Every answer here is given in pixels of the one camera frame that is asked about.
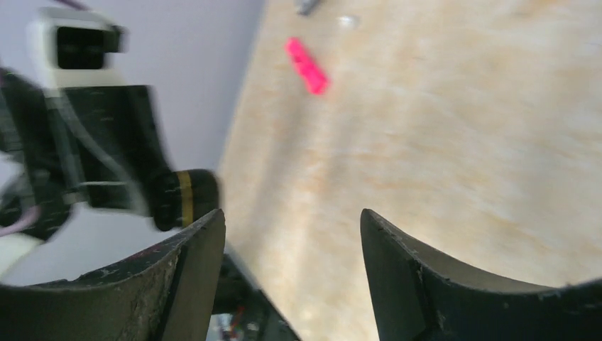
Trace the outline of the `black round charging case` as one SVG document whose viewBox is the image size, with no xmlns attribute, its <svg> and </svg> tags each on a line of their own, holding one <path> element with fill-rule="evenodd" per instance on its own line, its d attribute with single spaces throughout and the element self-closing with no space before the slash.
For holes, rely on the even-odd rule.
<svg viewBox="0 0 602 341">
<path fill-rule="evenodd" d="M 148 189 L 150 214 L 160 231 L 186 228 L 220 207 L 219 182 L 210 170 L 164 173 Z"/>
</svg>

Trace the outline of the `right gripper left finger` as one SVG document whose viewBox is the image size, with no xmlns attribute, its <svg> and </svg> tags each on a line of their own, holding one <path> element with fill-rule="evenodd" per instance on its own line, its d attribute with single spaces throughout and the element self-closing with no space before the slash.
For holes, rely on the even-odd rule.
<svg viewBox="0 0 602 341">
<path fill-rule="evenodd" d="M 1 287 L 2 340 L 204 340 L 225 242 L 213 210 L 74 281 Z"/>
</svg>

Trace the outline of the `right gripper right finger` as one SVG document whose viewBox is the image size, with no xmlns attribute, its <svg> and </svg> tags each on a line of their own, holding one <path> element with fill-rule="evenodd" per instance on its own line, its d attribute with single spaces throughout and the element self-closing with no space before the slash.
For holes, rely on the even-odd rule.
<svg viewBox="0 0 602 341">
<path fill-rule="evenodd" d="M 381 340 L 600 340 L 601 281 L 552 288 L 493 274 L 370 209 L 361 244 Z"/>
</svg>

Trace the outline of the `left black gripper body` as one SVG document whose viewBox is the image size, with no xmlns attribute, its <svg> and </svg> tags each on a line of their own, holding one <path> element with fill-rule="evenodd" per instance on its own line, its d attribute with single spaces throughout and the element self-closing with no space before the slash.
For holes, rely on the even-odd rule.
<svg viewBox="0 0 602 341">
<path fill-rule="evenodd" d="M 55 93 L 1 72 L 1 152 L 21 172 L 1 191 L 1 234 L 47 240 L 83 202 L 149 217 L 148 186 L 173 172 L 146 85 Z"/>
</svg>

